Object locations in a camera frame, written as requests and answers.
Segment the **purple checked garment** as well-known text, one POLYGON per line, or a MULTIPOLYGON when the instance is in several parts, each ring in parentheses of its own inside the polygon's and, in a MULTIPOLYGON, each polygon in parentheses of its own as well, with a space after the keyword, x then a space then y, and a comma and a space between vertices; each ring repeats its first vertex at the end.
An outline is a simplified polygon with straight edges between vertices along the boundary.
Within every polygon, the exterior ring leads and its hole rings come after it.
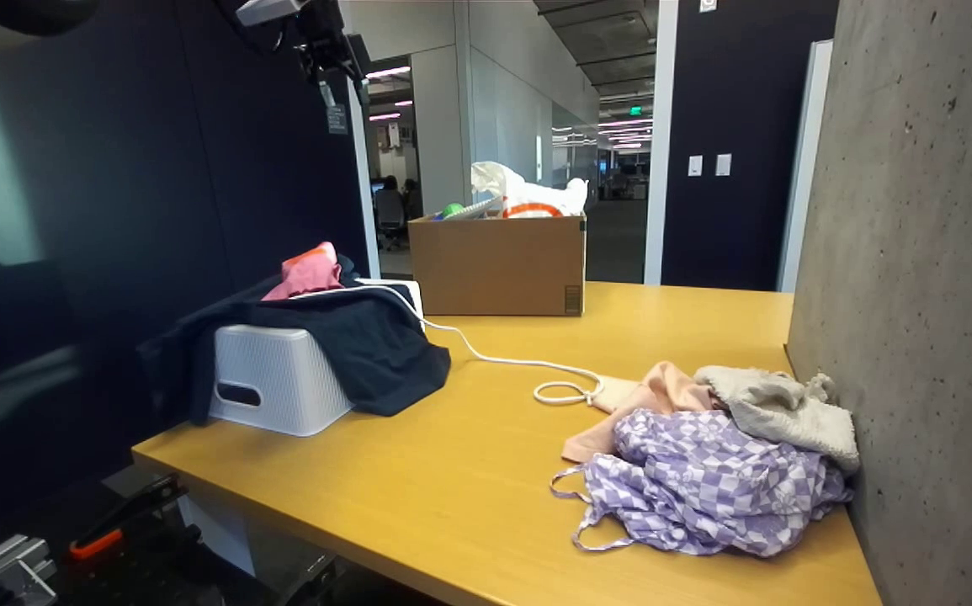
POLYGON ((612 518, 624 526, 608 551, 647 545, 691 556, 725 550, 770 559, 794 548, 806 527, 852 500, 842 471, 823 454, 748 436, 722 411, 663 415, 637 409, 613 427, 615 449, 566 470, 583 502, 571 541, 612 518))

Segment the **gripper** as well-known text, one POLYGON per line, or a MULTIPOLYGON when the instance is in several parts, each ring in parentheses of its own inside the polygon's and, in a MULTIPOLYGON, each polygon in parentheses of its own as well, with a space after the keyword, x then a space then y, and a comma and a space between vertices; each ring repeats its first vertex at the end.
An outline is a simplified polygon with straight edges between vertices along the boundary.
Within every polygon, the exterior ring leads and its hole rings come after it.
MULTIPOLYGON (((338 0, 304 0, 295 16, 300 34, 300 59, 307 66, 346 66, 360 104, 369 104, 368 77, 365 68, 371 62, 362 35, 345 35, 338 0)), ((336 68, 319 76, 321 101, 327 112, 328 134, 348 135, 347 78, 336 68)))

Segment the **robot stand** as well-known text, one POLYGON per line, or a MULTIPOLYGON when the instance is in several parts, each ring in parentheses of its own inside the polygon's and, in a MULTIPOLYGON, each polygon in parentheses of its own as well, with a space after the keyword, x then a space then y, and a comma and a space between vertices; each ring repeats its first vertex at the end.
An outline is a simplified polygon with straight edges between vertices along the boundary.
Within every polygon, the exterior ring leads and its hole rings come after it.
POLYGON ((0 606, 332 605, 334 556, 274 593, 213 552, 197 525, 173 521, 177 505, 128 524, 123 542, 88 561, 16 534, 0 544, 0 606))

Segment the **black clamp with orange grip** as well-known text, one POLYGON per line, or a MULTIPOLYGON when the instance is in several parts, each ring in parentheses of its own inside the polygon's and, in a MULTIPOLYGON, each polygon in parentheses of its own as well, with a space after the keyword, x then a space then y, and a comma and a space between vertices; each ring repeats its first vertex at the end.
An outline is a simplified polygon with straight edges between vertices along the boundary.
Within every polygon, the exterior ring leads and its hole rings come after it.
POLYGON ((72 540, 67 546, 67 556, 71 561, 88 561, 108 552, 124 541, 125 526, 159 513, 186 494, 187 487, 178 473, 159 476, 113 507, 77 540, 72 540))

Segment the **cardboard box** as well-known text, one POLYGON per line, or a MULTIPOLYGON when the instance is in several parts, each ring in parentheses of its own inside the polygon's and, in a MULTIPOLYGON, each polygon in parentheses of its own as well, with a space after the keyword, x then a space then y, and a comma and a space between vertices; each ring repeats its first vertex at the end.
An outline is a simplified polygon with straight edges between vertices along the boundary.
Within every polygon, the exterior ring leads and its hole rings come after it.
POLYGON ((585 217, 409 223, 429 316, 581 316, 585 217))

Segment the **white partition panel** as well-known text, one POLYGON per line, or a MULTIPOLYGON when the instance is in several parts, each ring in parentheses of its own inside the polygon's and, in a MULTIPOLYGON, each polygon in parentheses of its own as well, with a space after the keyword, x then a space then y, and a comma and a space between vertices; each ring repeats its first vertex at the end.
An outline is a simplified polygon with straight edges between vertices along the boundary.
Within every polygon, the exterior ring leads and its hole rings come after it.
POLYGON ((821 40, 810 46, 804 97, 800 107, 797 141, 794 147, 792 179, 784 226, 781 257, 779 257, 777 291, 796 291, 799 262, 804 246, 806 217, 808 217, 814 170, 821 135, 821 122, 826 92, 831 75, 833 40, 821 40))

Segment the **peach garment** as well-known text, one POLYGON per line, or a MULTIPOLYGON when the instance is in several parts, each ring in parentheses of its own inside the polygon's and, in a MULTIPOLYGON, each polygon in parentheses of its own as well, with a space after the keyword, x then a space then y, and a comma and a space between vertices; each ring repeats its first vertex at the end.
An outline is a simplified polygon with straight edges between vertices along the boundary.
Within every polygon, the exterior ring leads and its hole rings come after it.
POLYGON ((720 406, 711 388, 701 385, 669 361, 652 367, 640 382, 604 376, 602 389, 591 396, 590 406, 606 413, 602 421, 564 441, 561 458, 582 464, 594 455, 617 453, 615 429, 621 419, 636 409, 661 415, 677 412, 706 412, 720 406))

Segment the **white plastic bag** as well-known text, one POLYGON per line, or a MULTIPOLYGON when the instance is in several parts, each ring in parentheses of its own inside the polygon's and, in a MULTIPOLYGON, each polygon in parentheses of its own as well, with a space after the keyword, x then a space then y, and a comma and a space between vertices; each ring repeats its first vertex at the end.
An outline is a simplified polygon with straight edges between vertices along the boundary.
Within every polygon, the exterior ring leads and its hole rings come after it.
POLYGON ((528 183, 500 162, 470 165, 471 191, 503 219, 579 217, 588 199, 588 181, 573 178, 562 188, 528 183))

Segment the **beige fuzzy garment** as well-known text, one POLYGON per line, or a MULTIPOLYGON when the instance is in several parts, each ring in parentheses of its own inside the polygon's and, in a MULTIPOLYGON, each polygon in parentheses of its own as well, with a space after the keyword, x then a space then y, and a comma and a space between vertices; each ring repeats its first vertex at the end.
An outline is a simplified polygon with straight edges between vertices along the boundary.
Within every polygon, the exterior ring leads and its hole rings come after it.
POLYGON ((711 365, 697 369, 694 380, 716 395, 744 433, 820 453, 846 476, 859 471, 852 414, 839 406, 831 377, 817 373, 801 383, 784 372, 711 365))

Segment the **navy blue garment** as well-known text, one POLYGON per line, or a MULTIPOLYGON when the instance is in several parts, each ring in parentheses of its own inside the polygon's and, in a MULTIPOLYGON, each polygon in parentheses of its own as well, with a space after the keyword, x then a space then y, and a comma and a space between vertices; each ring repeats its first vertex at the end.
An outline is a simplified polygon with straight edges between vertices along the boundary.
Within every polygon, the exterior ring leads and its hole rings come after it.
POLYGON ((233 325, 307 331, 356 412, 394 417, 446 384, 450 353, 428 341, 408 308, 407 289, 370 289, 352 279, 308 298, 265 300, 279 280, 274 275, 217 300, 139 346, 152 410, 162 421, 209 421, 215 335, 233 325))

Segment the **white plastic organization bin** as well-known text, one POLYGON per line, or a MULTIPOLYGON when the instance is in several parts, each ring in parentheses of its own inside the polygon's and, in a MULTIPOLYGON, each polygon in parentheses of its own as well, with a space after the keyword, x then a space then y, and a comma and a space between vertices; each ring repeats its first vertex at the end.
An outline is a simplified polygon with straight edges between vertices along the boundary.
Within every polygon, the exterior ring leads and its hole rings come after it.
MULTIPOLYGON (((365 286, 389 292, 401 287, 365 286)), ((407 299, 425 331, 409 292, 407 299)), ((216 331, 210 418, 307 437, 348 412, 355 412, 350 400, 307 331, 247 325, 216 331)))

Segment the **pink shirt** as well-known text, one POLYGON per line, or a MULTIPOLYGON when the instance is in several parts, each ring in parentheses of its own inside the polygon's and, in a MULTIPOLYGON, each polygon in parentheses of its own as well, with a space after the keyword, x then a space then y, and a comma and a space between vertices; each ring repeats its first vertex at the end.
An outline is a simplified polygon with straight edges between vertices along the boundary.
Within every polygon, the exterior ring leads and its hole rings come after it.
POLYGON ((263 300, 288 300, 296 296, 343 288, 341 264, 331 242, 321 242, 309 252, 287 258, 281 266, 282 279, 263 300))

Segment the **office chair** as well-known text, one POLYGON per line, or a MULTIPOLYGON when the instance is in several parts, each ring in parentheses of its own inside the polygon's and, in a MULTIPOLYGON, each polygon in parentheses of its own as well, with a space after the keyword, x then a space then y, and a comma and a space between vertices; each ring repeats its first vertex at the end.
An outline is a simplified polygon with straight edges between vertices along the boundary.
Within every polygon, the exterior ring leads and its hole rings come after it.
POLYGON ((406 230, 406 216, 402 195, 397 189, 378 189, 374 195, 375 226, 380 233, 380 246, 385 252, 400 246, 406 230))

